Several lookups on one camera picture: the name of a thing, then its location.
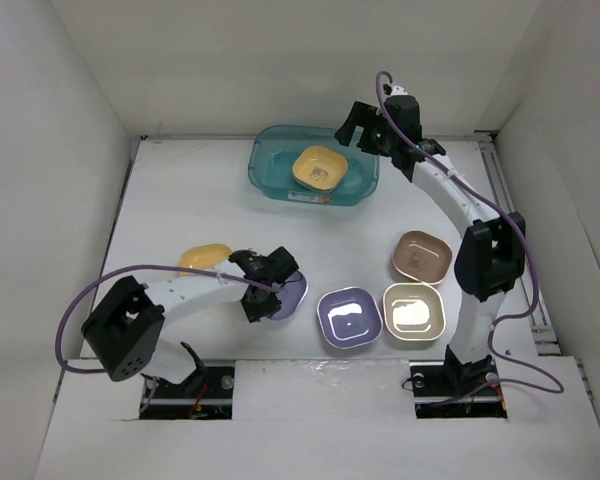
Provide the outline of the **light purple plate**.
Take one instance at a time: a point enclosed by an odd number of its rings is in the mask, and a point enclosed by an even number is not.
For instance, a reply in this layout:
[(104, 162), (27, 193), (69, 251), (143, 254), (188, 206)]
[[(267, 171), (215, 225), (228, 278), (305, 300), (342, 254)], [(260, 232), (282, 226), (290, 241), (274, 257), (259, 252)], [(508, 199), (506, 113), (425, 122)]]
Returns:
[(308, 291), (308, 282), (300, 272), (294, 272), (283, 284), (279, 286), (278, 299), (280, 308), (268, 319), (273, 321), (285, 320), (294, 315)]

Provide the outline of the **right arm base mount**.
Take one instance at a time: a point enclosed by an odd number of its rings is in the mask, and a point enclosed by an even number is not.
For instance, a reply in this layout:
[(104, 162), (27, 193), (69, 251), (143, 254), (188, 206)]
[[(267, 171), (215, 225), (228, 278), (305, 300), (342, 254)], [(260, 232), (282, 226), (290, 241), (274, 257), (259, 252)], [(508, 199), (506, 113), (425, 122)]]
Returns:
[(409, 374), (401, 387), (412, 393), (419, 420), (506, 419), (501, 387), (488, 383), (496, 377), (496, 366), (491, 363), (484, 373), (458, 386), (447, 374), (443, 361), (416, 361), (409, 364)]

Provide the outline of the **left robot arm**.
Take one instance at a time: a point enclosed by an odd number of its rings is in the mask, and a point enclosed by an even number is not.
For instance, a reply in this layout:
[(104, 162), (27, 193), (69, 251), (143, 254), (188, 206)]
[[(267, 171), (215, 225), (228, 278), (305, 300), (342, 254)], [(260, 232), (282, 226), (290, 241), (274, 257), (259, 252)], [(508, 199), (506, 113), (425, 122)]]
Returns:
[(250, 323), (285, 319), (306, 291), (284, 247), (268, 255), (238, 250), (209, 268), (173, 271), (174, 277), (148, 284), (125, 275), (83, 323), (83, 338), (111, 381), (141, 375), (192, 396), (205, 382), (206, 367), (187, 342), (164, 339), (167, 328), (224, 304), (240, 305)]

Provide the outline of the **brown plate with panda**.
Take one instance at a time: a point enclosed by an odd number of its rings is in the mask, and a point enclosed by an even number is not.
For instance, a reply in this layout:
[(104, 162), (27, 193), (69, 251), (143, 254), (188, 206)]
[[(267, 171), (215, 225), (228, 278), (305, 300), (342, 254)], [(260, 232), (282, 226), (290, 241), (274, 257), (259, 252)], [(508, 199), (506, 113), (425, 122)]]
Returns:
[(419, 230), (404, 233), (392, 254), (393, 266), (400, 274), (429, 285), (445, 279), (452, 259), (453, 252), (447, 243)]

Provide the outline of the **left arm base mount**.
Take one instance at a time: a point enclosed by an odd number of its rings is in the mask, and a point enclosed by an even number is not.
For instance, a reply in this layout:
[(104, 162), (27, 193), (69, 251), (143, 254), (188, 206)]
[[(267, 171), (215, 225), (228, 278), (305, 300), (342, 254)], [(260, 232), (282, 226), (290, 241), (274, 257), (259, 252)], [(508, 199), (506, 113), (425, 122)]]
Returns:
[(147, 379), (139, 406), (141, 420), (231, 420), (234, 363), (212, 363), (202, 380), (185, 391), (166, 380)]

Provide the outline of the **yellow plate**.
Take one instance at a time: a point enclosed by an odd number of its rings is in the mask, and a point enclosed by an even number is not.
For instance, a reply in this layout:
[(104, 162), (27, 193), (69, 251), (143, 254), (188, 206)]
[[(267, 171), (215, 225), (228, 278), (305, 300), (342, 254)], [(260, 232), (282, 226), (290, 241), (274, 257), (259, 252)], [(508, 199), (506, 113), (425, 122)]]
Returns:
[(178, 266), (187, 269), (212, 269), (226, 261), (231, 253), (231, 248), (225, 244), (201, 245), (184, 252)]
[(348, 171), (346, 158), (322, 146), (305, 149), (292, 165), (294, 180), (317, 192), (333, 191)]

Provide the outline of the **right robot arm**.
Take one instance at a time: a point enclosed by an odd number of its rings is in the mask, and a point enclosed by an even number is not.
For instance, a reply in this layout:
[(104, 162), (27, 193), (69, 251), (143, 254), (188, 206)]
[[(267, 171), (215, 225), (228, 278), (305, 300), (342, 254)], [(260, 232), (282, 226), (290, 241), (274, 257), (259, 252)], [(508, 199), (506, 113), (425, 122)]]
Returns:
[(388, 97), (381, 107), (356, 101), (335, 138), (343, 146), (390, 158), (413, 185), (443, 211), (462, 237), (454, 274), (462, 290), (455, 333), (446, 347), (442, 381), (463, 394), (485, 375), (492, 362), (488, 334), (506, 294), (524, 271), (520, 242), (525, 221), (503, 214), (455, 169), (446, 150), (422, 137), (420, 108), (407, 94)]

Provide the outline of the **dark purple plate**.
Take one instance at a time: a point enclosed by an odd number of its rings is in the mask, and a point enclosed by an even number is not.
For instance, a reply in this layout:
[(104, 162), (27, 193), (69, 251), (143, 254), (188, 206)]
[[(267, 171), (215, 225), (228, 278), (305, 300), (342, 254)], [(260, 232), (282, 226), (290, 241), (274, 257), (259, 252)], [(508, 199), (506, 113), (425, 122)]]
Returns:
[(374, 342), (383, 327), (375, 299), (359, 287), (324, 294), (318, 301), (316, 313), (326, 342), (341, 350)]

